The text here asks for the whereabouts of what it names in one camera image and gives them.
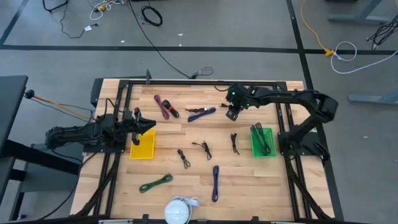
gray floor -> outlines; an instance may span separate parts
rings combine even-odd
[[[0,32],[8,25],[22,0],[3,0],[0,5]],[[47,1],[57,4],[62,1]],[[136,11],[143,2],[135,2]],[[300,18],[301,0],[293,0]],[[143,25],[155,45],[199,47],[279,47],[296,48],[285,1],[277,0],[168,0],[152,1],[164,17],[162,27]],[[332,24],[327,13],[356,12],[363,6],[308,1],[305,18],[333,49],[348,40],[358,49],[370,49],[365,40],[377,27]],[[92,24],[86,1],[72,0],[64,19],[65,30],[80,33]],[[384,0],[375,16],[397,14],[394,0]],[[68,39],[60,32],[62,10],[52,15],[41,1],[30,0],[6,40],[7,45],[92,45],[149,46],[127,6],[113,6],[98,22],[99,27],[80,39]],[[319,49],[315,37],[297,19],[303,45]],[[393,35],[380,49],[398,48]],[[304,80],[298,54],[244,52],[164,52],[170,63],[187,73],[204,66],[215,69],[213,79]],[[351,75],[339,75],[323,55],[306,55],[315,89],[340,103],[333,122],[325,125],[336,183],[345,219],[368,223],[394,223],[398,219],[398,152],[394,137],[398,133],[395,106],[349,104],[348,93],[384,94],[398,89],[397,57]],[[351,70],[385,56],[358,56],[352,63],[336,62],[339,70]],[[52,100],[90,107],[93,80],[98,77],[143,75],[150,69],[156,78],[181,78],[156,52],[128,51],[18,51],[0,50],[1,75],[28,75],[28,88]],[[36,102],[23,100],[14,123],[11,139],[29,145],[41,143],[44,132],[53,126],[80,125],[75,120]],[[68,192],[30,193],[22,213],[39,218],[56,207]],[[54,214],[65,217],[71,200]],[[0,213],[0,221],[5,217]]]

yellow tray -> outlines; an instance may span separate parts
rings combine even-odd
[[[131,143],[130,159],[152,159],[155,148],[155,129],[138,135],[139,146]]]

white cable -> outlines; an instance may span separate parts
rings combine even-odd
[[[339,47],[341,44],[350,44],[350,45],[352,45],[352,46],[354,47],[354,49],[355,49],[355,54],[354,54],[354,57],[353,57],[353,58],[351,58],[351,59],[344,59],[344,58],[340,57],[340,56],[337,54],[337,49],[338,49],[338,47]],[[357,52],[357,50],[356,50],[356,47],[355,47],[355,45],[354,45],[353,43],[348,42],[348,41],[340,42],[340,43],[336,46],[336,50],[335,50],[335,52],[333,53],[333,55],[330,57],[330,65],[331,65],[331,68],[332,68],[335,72],[337,72],[337,73],[339,73],[339,74],[342,74],[342,75],[350,74],[350,73],[353,73],[353,72],[357,72],[357,71],[359,71],[359,70],[362,70],[362,69],[364,69],[364,68],[368,68],[368,67],[370,67],[370,66],[377,65],[378,63],[384,62],[384,61],[386,61],[386,60],[389,60],[389,59],[392,58],[395,54],[398,53],[398,50],[395,51],[392,55],[386,57],[385,59],[382,59],[382,60],[380,60],[380,61],[378,61],[378,62],[374,62],[374,63],[369,64],[369,65],[365,65],[365,66],[363,66],[363,67],[357,68],[357,69],[352,70],[352,71],[349,71],[349,72],[339,72],[339,71],[337,71],[337,70],[335,69],[335,67],[333,66],[333,57],[334,57],[334,56],[336,56],[336,58],[337,58],[338,60],[342,60],[342,61],[345,61],[345,62],[350,62],[350,61],[352,61],[352,60],[355,59],[355,57],[356,57],[356,52]]]
[[[199,202],[198,202],[198,200],[196,200],[197,198],[198,198],[198,197],[186,198],[186,197],[182,197],[182,196],[174,196],[174,197],[171,199],[171,201],[172,201],[172,200],[175,200],[175,199],[181,200],[181,201],[183,201],[184,203],[186,203],[186,204],[189,205],[189,217],[188,217],[188,220],[187,220],[187,224],[188,224],[188,222],[191,220],[191,217],[192,217],[192,206],[195,206],[195,207],[199,206]]]
[[[91,13],[90,13],[90,19],[91,19],[91,20],[95,21],[95,20],[101,19],[101,18],[104,16],[104,12],[103,12],[102,10],[98,10],[98,12],[100,12],[101,15],[100,15],[98,18],[93,19],[93,12],[94,12],[94,10],[96,10],[98,6],[103,5],[103,4],[105,4],[106,10],[107,10],[107,11],[110,11],[110,10],[112,9],[112,5],[113,5],[113,4],[121,4],[121,3],[120,3],[120,2],[114,2],[114,1],[109,1],[109,2],[108,2],[107,0],[104,0],[103,2],[98,3],[98,4],[95,5],[94,8],[91,10]]]

yellow cable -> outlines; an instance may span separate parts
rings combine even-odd
[[[310,31],[312,31],[312,32],[315,34],[315,37],[317,37],[317,40],[318,40],[319,45],[320,45],[321,48],[325,51],[325,55],[326,55],[326,56],[330,56],[330,55],[332,55],[335,51],[334,51],[334,50],[327,49],[326,47],[324,47],[324,46],[322,45],[320,39],[319,39],[318,34],[317,34],[313,29],[311,29],[311,27],[307,24],[307,22],[305,22],[305,19],[304,19],[304,17],[303,17],[303,7],[304,7],[304,4],[305,4],[305,1],[306,1],[306,0],[303,0],[303,3],[301,3],[301,8],[300,8],[301,20],[303,20],[305,26],[306,26]]]
[[[57,106],[61,107],[62,109],[64,109],[64,110],[66,110],[66,111],[69,111],[69,112],[73,113],[74,115],[80,116],[80,117],[82,117],[82,118],[90,119],[89,116],[85,116],[85,115],[76,113],[76,112],[74,112],[73,110],[71,110],[71,109],[69,109],[69,108],[67,108],[67,107],[65,107],[65,106],[62,106],[61,104],[59,104],[59,103],[57,103],[57,102],[48,100],[48,99],[43,98],[43,97],[41,97],[41,96],[33,96],[33,97],[36,98],[36,99],[38,99],[38,100],[41,100],[41,101],[44,101],[44,102],[47,102],[47,103],[51,103],[51,104],[57,105]]]

green cable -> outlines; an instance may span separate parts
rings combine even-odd
[[[144,193],[144,192],[146,192],[147,190],[153,188],[156,185],[164,184],[164,183],[170,182],[172,180],[173,180],[173,176],[171,174],[166,174],[160,180],[156,180],[155,182],[151,182],[151,183],[142,185],[141,187],[139,187],[139,191],[141,193]]]

